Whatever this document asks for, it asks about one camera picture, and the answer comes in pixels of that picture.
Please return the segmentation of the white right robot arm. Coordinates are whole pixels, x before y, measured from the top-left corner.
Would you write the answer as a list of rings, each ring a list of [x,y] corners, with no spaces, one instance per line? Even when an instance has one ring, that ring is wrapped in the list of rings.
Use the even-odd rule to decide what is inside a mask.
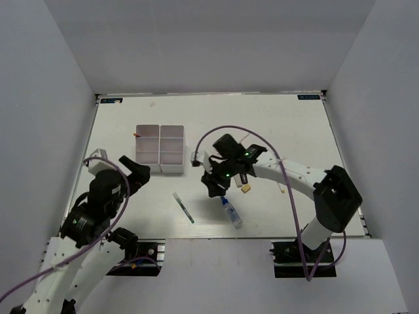
[[[191,155],[192,166],[204,168],[202,182],[209,197],[225,196],[233,176],[250,175],[286,185],[314,202],[316,214],[301,230],[295,245],[296,254],[302,260],[312,260],[321,244],[333,234],[345,231],[363,202],[343,167],[322,170],[281,160],[266,147],[256,144],[244,147],[229,134],[219,138],[213,147],[217,156],[204,150]]]

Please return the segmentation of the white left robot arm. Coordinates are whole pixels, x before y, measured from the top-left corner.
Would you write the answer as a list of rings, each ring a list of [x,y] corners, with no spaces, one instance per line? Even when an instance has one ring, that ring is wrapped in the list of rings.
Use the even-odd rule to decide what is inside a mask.
[[[115,224],[129,198],[149,182],[151,170],[127,156],[119,162],[130,170],[129,175],[99,155],[85,160],[94,176],[88,191],[76,199],[64,220],[50,267],[17,286],[39,282],[11,313],[76,313],[113,266],[137,256],[137,235]]]

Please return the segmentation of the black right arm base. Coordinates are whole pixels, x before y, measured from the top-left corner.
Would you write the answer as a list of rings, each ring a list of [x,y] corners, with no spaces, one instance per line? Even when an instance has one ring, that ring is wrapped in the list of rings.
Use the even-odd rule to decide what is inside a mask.
[[[325,243],[316,250],[312,251],[303,246],[304,256],[307,263],[308,274],[323,252]],[[305,278],[302,260],[297,241],[276,241],[272,242],[270,253],[274,262],[274,275],[277,279],[297,279]],[[328,243],[324,254],[316,268],[314,278],[331,278],[337,276],[335,266],[331,264],[335,261],[331,244]]]

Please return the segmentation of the white pale yellow marker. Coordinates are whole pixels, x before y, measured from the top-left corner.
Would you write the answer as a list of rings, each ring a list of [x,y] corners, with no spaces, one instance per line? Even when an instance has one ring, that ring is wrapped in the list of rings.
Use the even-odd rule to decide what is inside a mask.
[[[242,144],[251,134],[247,132],[239,141],[239,144]]]

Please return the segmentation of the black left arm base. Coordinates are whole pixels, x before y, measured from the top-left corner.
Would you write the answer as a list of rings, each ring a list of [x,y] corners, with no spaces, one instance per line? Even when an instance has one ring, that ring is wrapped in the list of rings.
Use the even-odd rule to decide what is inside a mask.
[[[164,261],[165,244],[161,241],[140,240],[125,228],[117,228],[105,236],[103,244],[116,243],[123,259],[107,275],[156,277]]]

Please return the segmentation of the green gel pen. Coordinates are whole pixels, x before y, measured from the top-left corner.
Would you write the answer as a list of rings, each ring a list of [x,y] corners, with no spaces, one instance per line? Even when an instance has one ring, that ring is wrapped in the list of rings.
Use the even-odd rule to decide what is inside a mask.
[[[184,212],[184,214],[187,216],[189,221],[192,224],[194,224],[194,219],[192,218],[191,214],[188,212],[187,208],[185,207],[185,205],[181,201],[181,198],[178,196],[178,194],[176,192],[173,193],[173,197],[174,197],[175,201],[178,203],[178,205],[180,206],[180,208],[182,209],[182,211]]]

